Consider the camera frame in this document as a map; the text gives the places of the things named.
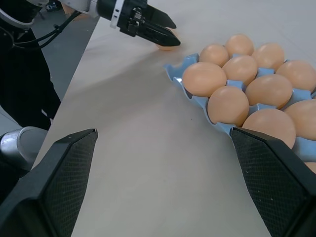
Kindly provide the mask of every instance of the blue egg tray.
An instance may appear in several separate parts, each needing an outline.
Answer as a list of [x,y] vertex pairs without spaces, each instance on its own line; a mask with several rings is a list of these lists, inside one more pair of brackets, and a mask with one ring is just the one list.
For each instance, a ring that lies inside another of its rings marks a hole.
[[[190,100],[193,104],[196,104],[203,109],[207,121],[217,130],[225,132],[226,134],[228,134],[230,136],[231,129],[233,127],[236,127],[236,125],[225,124],[225,123],[221,123],[221,122],[213,124],[211,122],[211,120],[209,119],[208,113],[207,113],[208,98],[192,95],[190,92],[188,92],[184,88],[184,86],[182,84],[183,72],[190,65],[197,63],[198,60],[199,60],[199,55],[197,53],[195,53],[195,54],[192,54],[190,56],[185,57],[183,62],[182,62],[182,65],[179,67],[173,67],[172,65],[167,64],[164,66],[164,68],[168,74],[170,81],[174,85],[176,85],[177,87],[182,88],[182,90],[183,90],[185,96],[188,98],[188,100]],[[274,73],[275,72],[273,69],[258,68],[258,73],[257,73],[256,78],[262,77],[265,75],[274,74]],[[246,86],[242,83],[242,81],[238,81],[238,80],[227,80],[226,85],[236,86],[244,92],[246,89]],[[283,108],[281,108],[281,110],[286,109],[287,107],[289,107],[290,105],[292,105],[296,102],[299,102],[302,100],[310,100],[314,96],[316,96],[316,92],[311,94],[311,92],[308,90],[300,90],[300,89],[294,88],[291,99],[288,101],[288,103]],[[249,106],[248,116],[250,116],[252,113],[254,113],[258,110],[265,109],[265,108],[274,108],[275,109],[276,107],[271,106],[271,105],[264,105],[264,104],[252,105],[252,106]],[[297,137],[295,144],[294,144],[294,147],[293,147],[293,151],[303,162],[316,162],[316,141],[311,141],[311,140],[304,139],[302,137]]]

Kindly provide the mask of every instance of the white table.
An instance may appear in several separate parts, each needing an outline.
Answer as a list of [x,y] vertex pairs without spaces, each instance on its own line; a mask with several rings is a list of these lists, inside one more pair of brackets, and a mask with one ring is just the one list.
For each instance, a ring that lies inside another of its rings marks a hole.
[[73,236],[270,236],[229,137],[207,123],[162,66],[180,63],[209,43],[225,43],[234,33],[248,34],[256,46],[276,41],[287,58],[314,65],[315,1],[150,4],[175,21],[181,48],[159,52],[100,19],[37,160],[63,136],[99,131]]

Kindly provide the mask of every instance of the floor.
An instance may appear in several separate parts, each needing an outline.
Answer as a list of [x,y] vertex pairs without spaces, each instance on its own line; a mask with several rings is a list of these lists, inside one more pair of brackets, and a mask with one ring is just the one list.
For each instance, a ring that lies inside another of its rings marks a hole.
[[[42,14],[45,19],[37,16],[32,27],[38,38],[54,30],[54,24],[60,25],[66,20],[63,10],[50,13],[44,11]],[[61,100],[64,98],[97,22],[98,18],[73,21],[63,33],[43,49],[50,69],[51,80]],[[0,107],[0,135],[19,128],[20,126],[14,119]]]

